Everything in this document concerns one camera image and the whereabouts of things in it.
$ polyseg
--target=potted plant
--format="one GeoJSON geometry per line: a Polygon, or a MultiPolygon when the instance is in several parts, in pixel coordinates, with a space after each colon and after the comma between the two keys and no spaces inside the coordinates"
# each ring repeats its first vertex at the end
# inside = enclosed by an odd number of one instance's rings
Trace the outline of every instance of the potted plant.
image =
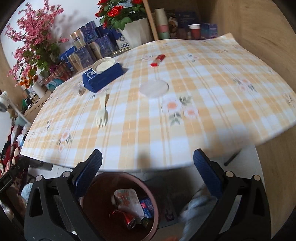
{"type": "Polygon", "coordinates": [[[143,1],[125,3],[126,0],[100,0],[96,17],[101,17],[100,23],[104,28],[118,29],[131,48],[152,41],[143,1]]]}
{"type": "Polygon", "coordinates": [[[21,31],[17,32],[10,24],[7,26],[5,35],[14,42],[23,42],[23,46],[14,53],[17,62],[8,73],[13,76],[16,85],[20,84],[25,88],[32,85],[34,89],[34,86],[38,85],[37,69],[43,78],[47,78],[56,70],[60,63],[58,43],[65,43],[68,39],[60,38],[58,41],[52,41],[50,30],[56,16],[63,11],[61,5],[57,8],[54,5],[49,6],[48,0],[44,0],[44,7],[38,10],[33,10],[32,5],[27,3],[26,9],[18,12],[18,14],[25,13],[17,20],[21,31]]]}

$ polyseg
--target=stacked cups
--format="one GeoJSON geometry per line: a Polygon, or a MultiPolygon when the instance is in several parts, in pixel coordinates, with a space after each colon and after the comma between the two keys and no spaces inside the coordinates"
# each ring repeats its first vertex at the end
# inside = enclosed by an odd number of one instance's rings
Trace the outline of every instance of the stacked cups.
{"type": "Polygon", "coordinates": [[[170,31],[164,8],[155,9],[155,24],[159,39],[169,39],[170,31]]]}

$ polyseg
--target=packaging box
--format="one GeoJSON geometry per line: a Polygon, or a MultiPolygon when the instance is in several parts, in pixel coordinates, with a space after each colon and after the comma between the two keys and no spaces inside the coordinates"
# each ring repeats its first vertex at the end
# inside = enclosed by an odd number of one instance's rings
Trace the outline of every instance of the packaging box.
{"type": "Polygon", "coordinates": [[[97,40],[100,37],[100,34],[94,21],[91,21],[70,34],[70,37],[77,49],[80,49],[97,40]]]}
{"type": "Polygon", "coordinates": [[[124,36],[122,36],[121,32],[118,29],[112,28],[109,32],[109,37],[110,37],[110,34],[112,34],[114,41],[116,42],[119,49],[124,49],[129,47],[128,42],[126,41],[124,36]]]}
{"type": "Polygon", "coordinates": [[[75,51],[68,57],[68,59],[76,69],[78,66],[80,69],[86,68],[96,61],[96,57],[88,45],[75,51]]]}
{"type": "Polygon", "coordinates": [[[174,9],[166,10],[165,14],[168,18],[168,28],[170,30],[170,38],[177,38],[178,20],[176,18],[176,12],[174,9]]]}
{"type": "Polygon", "coordinates": [[[201,24],[202,39],[213,39],[218,37],[218,26],[212,23],[201,24]]]}
{"type": "Polygon", "coordinates": [[[116,63],[100,74],[96,74],[92,69],[89,69],[82,74],[82,82],[86,89],[96,93],[123,74],[124,71],[120,63],[116,63]]]}
{"type": "Polygon", "coordinates": [[[108,57],[116,51],[108,35],[93,41],[89,46],[97,59],[108,57]]]}
{"type": "Polygon", "coordinates": [[[59,59],[61,61],[66,61],[66,64],[67,66],[69,67],[69,69],[74,72],[74,68],[73,66],[71,65],[70,61],[68,60],[68,57],[73,54],[75,51],[77,51],[77,48],[75,46],[73,46],[72,48],[68,49],[66,52],[62,53],[60,56],[59,56],[59,59]]]}
{"type": "Polygon", "coordinates": [[[178,28],[189,30],[188,25],[200,23],[195,12],[176,12],[178,28]]]}

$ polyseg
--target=wooden wall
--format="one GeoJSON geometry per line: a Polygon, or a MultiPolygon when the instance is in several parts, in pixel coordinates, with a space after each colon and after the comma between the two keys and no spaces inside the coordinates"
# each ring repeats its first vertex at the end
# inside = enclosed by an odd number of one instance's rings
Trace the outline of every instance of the wooden wall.
{"type": "MultiPolygon", "coordinates": [[[[202,21],[217,23],[272,67],[296,92],[296,34],[272,0],[197,0],[202,21]]],[[[272,235],[296,205],[296,127],[257,146],[271,212],[272,235]]]]}
{"type": "Polygon", "coordinates": [[[15,87],[15,82],[11,77],[7,77],[10,67],[3,52],[0,42],[0,90],[7,91],[9,99],[18,107],[22,108],[24,91],[20,86],[15,87]]]}

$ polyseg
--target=white fork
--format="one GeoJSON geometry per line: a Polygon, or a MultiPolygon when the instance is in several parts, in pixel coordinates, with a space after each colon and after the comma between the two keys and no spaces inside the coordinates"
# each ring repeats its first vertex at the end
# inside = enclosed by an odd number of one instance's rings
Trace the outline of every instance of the white fork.
{"type": "Polygon", "coordinates": [[[101,109],[96,115],[96,124],[98,128],[103,128],[106,126],[108,121],[108,112],[106,110],[106,95],[100,97],[101,109]]]}

